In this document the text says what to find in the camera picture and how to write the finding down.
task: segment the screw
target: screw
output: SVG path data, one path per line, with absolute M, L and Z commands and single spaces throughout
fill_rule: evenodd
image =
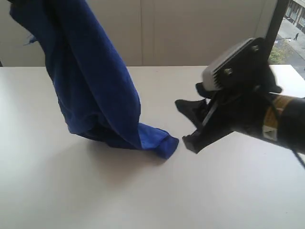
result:
M 225 70 L 224 70 L 224 74 L 226 74 L 226 75 L 232 75 L 232 73 L 233 73 L 233 69 L 232 68 L 226 68 Z
M 252 49 L 252 51 L 254 51 L 254 52 L 259 51 L 258 45 L 252 46 L 251 49 Z

